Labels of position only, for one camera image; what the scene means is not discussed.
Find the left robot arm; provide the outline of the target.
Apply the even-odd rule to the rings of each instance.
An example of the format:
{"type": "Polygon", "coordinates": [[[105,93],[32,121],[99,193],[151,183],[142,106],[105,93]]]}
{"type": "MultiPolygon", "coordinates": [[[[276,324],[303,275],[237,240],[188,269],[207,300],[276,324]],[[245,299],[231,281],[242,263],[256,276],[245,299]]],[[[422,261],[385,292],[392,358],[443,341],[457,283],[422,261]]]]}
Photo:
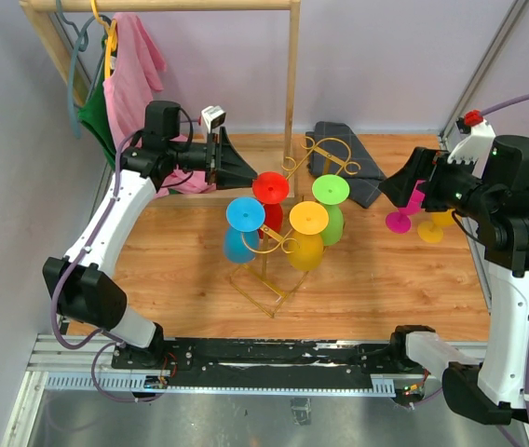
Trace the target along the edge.
{"type": "Polygon", "coordinates": [[[60,332],[65,317],[93,326],[131,352],[132,360],[153,369],[166,357],[162,327],[143,317],[128,302],[112,275],[129,233],[146,206],[173,171],[201,172],[218,190],[248,188],[256,171],[230,142],[220,106],[204,108],[198,119],[204,141],[189,135],[179,141],[186,111],[177,102],[151,101],[144,123],[119,143],[109,189],[88,226],[61,257],[47,258],[43,277],[50,294],[51,326],[62,347],[77,350],[60,332]]]}

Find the pink wine glass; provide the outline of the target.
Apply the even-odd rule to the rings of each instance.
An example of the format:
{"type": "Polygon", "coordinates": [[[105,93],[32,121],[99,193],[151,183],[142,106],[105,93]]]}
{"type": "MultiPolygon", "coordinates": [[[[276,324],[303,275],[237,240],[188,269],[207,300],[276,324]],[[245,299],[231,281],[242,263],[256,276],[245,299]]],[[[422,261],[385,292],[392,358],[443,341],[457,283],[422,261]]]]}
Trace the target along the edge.
{"type": "Polygon", "coordinates": [[[411,217],[422,209],[421,205],[425,198],[425,194],[418,188],[423,183],[421,180],[416,182],[408,204],[405,207],[397,208],[386,216],[385,224],[391,232],[405,234],[412,228],[411,217]]]}

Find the red wine glass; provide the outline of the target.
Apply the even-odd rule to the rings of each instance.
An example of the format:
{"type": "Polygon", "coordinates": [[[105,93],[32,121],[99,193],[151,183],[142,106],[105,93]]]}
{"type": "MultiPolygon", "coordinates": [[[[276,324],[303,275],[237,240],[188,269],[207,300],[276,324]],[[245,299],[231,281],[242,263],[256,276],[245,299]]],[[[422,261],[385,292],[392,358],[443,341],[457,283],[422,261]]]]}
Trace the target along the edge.
{"type": "Polygon", "coordinates": [[[277,172],[263,172],[253,182],[252,192],[264,207],[264,224],[279,233],[283,223],[281,202],[290,192],[288,181],[277,172]]]}

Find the blue wine glass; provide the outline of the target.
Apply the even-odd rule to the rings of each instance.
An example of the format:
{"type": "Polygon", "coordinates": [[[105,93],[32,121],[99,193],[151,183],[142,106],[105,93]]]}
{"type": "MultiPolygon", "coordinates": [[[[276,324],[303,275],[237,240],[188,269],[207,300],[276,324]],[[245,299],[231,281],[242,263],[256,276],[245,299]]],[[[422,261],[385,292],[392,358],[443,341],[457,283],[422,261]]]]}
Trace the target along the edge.
{"type": "Polygon", "coordinates": [[[260,246],[258,230],[265,222],[263,205],[252,197],[230,202],[225,212],[229,224],[224,236],[224,255],[234,264],[246,264],[256,257],[260,246]]]}

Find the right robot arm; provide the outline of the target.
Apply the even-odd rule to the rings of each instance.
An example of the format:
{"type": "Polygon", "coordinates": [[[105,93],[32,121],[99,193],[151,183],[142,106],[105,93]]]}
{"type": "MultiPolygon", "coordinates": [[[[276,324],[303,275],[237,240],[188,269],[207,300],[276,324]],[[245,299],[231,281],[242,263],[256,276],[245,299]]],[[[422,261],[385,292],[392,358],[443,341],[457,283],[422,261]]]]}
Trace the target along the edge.
{"type": "Polygon", "coordinates": [[[467,419],[529,424],[529,137],[492,137],[483,153],[487,161],[476,177],[473,159],[418,147],[380,190],[403,207],[420,188],[424,210],[476,223],[492,296],[485,355],[466,356],[427,326],[399,326],[388,360],[401,373],[417,365],[428,370],[441,381],[448,407],[467,419]]]}

